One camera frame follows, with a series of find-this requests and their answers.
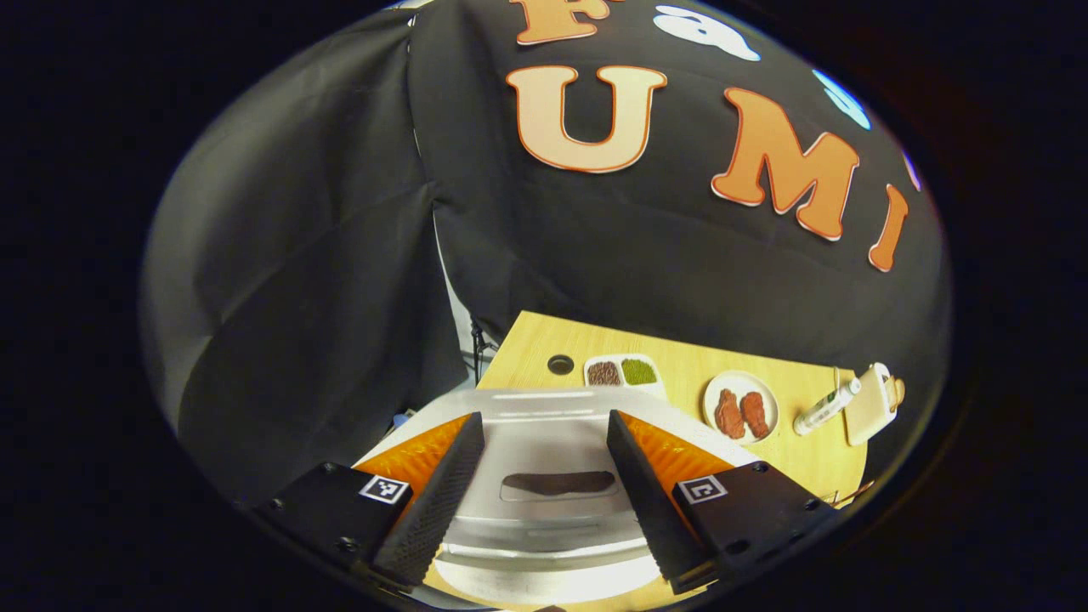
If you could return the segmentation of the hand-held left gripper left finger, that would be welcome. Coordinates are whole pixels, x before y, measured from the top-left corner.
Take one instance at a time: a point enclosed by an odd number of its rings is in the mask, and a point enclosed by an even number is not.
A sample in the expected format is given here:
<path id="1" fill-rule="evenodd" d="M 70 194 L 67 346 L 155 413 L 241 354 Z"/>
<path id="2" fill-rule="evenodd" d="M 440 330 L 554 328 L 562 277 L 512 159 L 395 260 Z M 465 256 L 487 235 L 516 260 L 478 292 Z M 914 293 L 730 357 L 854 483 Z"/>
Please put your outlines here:
<path id="1" fill-rule="evenodd" d="M 354 467 L 322 462 L 250 514 L 354 580 L 409 593 L 438 554 L 483 452 L 483 418 L 470 413 Z"/>

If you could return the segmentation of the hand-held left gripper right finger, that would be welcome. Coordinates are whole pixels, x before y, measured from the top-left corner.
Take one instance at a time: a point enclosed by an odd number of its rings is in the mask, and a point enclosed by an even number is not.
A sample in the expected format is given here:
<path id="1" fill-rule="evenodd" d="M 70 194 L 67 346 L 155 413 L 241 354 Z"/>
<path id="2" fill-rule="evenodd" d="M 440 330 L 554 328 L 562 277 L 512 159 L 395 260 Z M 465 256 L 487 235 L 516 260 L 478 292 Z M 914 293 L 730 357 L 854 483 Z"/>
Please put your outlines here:
<path id="1" fill-rule="evenodd" d="M 673 593 L 753 582 L 838 525 L 838 511 L 761 458 L 730 460 L 625 411 L 606 434 L 638 527 Z"/>

